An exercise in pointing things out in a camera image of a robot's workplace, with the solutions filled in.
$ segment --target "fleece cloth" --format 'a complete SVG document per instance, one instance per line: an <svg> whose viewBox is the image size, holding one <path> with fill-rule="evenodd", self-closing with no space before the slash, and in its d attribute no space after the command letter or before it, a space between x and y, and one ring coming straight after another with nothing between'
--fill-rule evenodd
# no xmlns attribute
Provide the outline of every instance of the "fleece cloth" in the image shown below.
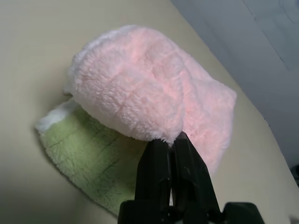
<svg viewBox="0 0 299 224"><path fill-rule="evenodd" d="M171 145L184 131L213 175L229 145L236 93L162 33L109 31L73 58L67 91L105 126Z"/></svg>
<svg viewBox="0 0 299 224"><path fill-rule="evenodd" d="M95 202L118 215L120 204L134 199L137 165L147 142L105 127L73 99L36 128L58 169Z"/></svg>

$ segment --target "folded cloth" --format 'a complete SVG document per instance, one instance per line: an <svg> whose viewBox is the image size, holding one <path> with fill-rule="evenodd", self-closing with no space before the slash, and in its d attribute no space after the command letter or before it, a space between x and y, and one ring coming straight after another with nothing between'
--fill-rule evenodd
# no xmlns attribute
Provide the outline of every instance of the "folded cloth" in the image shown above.
<svg viewBox="0 0 299 224"><path fill-rule="evenodd" d="M58 169L115 215L134 199L137 165L147 142L109 129L73 99L42 118L36 128Z"/></svg>
<svg viewBox="0 0 299 224"><path fill-rule="evenodd" d="M73 58L68 91L100 123L171 145L184 131L213 174L229 145L236 93L156 30L125 26Z"/></svg>

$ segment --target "table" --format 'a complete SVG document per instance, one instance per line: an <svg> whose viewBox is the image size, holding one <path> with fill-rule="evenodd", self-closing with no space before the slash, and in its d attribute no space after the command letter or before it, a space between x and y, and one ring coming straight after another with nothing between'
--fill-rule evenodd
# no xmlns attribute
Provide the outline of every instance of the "table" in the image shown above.
<svg viewBox="0 0 299 224"><path fill-rule="evenodd" d="M2 0L0 222L117 222L57 172L34 124L67 99L62 87L72 56L126 24L163 32L237 92L231 144L212 179L220 207L253 202L267 224L299 218L299 189L266 121L169 0Z"/></svg>

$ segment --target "green fluffy towel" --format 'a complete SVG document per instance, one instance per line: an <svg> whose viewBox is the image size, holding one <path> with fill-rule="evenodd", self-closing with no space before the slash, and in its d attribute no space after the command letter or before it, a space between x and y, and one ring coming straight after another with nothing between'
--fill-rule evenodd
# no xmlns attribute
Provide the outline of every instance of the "green fluffy towel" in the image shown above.
<svg viewBox="0 0 299 224"><path fill-rule="evenodd" d="M134 198L137 165L147 142L103 126L73 99L36 128L58 169L95 202L118 215L120 204Z"/></svg>

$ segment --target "pink fluffy towel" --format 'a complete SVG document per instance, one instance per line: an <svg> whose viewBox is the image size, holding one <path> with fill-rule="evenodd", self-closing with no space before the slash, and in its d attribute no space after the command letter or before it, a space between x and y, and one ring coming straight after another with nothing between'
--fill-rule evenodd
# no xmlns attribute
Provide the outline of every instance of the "pink fluffy towel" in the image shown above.
<svg viewBox="0 0 299 224"><path fill-rule="evenodd" d="M124 26L84 46L69 92L105 126L171 145L184 131L210 174L229 145L236 93L160 32Z"/></svg>

